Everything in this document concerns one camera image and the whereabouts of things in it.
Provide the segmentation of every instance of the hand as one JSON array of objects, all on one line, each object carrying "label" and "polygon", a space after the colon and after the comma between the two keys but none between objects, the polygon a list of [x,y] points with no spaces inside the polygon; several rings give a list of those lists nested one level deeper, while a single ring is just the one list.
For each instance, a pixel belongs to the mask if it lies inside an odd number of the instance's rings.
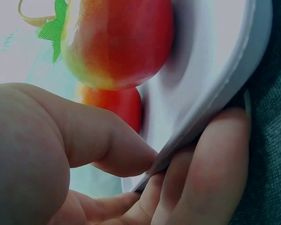
[{"label": "hand", "polygon": [[227,110],[141,196],[92,199],[68,190],[70,167],[135,176],[156,152],[111,112],[0,85],[0,224],[226,224],[246,182],[248,133],[245,113]]}]

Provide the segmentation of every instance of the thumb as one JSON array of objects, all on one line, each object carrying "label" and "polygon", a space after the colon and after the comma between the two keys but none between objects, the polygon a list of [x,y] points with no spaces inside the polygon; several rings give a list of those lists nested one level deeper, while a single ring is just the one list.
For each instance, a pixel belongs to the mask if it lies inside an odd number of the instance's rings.
[{"label": "thumb", "polygon": [[58,126],[69,164],[94,163],[116,176],[135,176],[146,171],[156,152],[114,113],[78,104],[41,88],[11,83],[33,98]]}]

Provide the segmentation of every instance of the gray fabric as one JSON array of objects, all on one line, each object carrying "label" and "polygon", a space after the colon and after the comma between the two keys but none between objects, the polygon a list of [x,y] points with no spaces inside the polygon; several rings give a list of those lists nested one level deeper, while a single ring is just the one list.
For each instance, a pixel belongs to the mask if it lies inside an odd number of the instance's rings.
[{"label": "gray fabric", "polygon": [[281,0],[267,52],[248,81],[252,136],[247,188],[232,225],[281,225]]}]

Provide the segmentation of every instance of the finger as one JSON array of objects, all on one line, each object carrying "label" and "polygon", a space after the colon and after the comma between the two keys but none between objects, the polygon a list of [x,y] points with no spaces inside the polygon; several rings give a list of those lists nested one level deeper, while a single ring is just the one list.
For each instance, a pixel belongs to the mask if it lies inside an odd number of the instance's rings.
[{"label": "finger", "polygon": [[[139,198],[138,193],[124,193],[111,198],[92,199],[87,195],[70,190],[65,203],[50,224],[85,224],[85,221],[97,224],[118,218],[126,213]],[[84,215],[78,216],[77,212],[82,212]]]},{"label": "finger", "polygon": [[74,103],[27,84],[9,84],[34,99],[53,118],[71,167],[95,162],[116,176],[146,171],[156,152],[110,111]]},{"label": "finger", "polygon": [[193,151],[194,146],[185,148],[172,159],[163,181],[160,201],[152,225],[164,224],[180,200]]},{"label": "finger", "polygon": [[246,183],[248,143],[243,110],[217,116],[198,142],[181,199],[167,224],[228,224]]},{"label": "finger", "polygon": [[140,200],[123,216],[99,225],[149,225],[157,208],[163,185],[164,173],[151,177]]}]

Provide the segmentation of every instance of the green leaf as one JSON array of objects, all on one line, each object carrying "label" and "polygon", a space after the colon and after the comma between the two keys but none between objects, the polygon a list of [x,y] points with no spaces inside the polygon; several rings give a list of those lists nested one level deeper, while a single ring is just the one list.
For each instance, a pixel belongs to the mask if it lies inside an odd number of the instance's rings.
[{"label": "green leaf", "polygon": [[66,13],[67,13],[67,4],[65,0],[55,0],[56,19],[65,22]]},{"label": "green leaf", "polygon": [[55,0],[55,19],[45,23],[37,30],[37,36],[41,39],[52,41],[53,63],[60,55],[60,39],[67,14],[67,4],[65,0]]},{"label": "green leaf", "polygon": [[37,30],[37,36],[41,39],[54,41],[59,38],[60,27],[57,21],[52,20],[45,23]]},{"label": "green leaf", "polygon": [[53,63],[56,63],[60,55],[60,41],[53,41]]}]

